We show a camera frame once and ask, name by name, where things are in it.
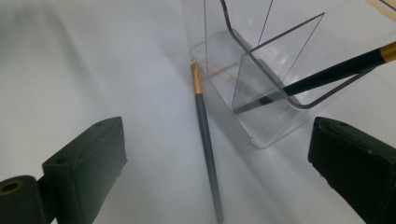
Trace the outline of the clear acrylic pen holder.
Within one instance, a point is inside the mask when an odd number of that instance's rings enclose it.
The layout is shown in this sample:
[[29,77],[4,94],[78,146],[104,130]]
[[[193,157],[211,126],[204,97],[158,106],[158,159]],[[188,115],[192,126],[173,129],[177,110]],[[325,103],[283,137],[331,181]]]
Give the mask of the clear acrylic pen holder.
[[290,84],[396,41],[396,0],[180,0],[191,57],[246,139],[267,148],[361,74],[288,96]]

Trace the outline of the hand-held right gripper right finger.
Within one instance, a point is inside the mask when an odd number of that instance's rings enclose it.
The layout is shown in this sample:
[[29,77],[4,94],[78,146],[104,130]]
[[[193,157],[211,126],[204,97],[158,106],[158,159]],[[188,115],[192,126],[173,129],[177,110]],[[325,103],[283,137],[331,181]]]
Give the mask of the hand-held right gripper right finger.
[[396,224],[396,148],[342,121],[317,117],[308,161],[366,224]]

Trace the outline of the dark slim brush gold ferrule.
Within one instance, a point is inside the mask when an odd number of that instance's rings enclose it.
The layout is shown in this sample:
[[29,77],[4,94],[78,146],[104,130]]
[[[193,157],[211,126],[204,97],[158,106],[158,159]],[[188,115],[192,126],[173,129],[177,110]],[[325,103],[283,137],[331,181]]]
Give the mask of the dark slim brush gold ferrule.
[[216,164],[213,154],[209,124],[207,120],[205,99],[203,96],[202,82],[200,79],[199,64],[195,60],[191,61],[191,77],[194,92],[194,99],[197,111],[197,118],[202,138],[203,150],[205,154],[205,164],[208,173],[209,185],[214,204],[216,220],[218,224],[223,224],[224,215],[219,193],[219,182],[217,177]]
[[396,60],[396,41],[378,49],[328,67],[309,77],[303,78],[283,88],[288,96],[310,91],[335,81],[371,71],[378,66]]

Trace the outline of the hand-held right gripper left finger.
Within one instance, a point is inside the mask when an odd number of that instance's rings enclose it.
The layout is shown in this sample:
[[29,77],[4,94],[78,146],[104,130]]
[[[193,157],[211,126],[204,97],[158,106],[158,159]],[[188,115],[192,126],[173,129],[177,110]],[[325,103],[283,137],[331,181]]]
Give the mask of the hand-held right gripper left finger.
[[59,193],[58,224],[92,224],[126,163],[120,117],[93,124],[47,159],[42,167]]

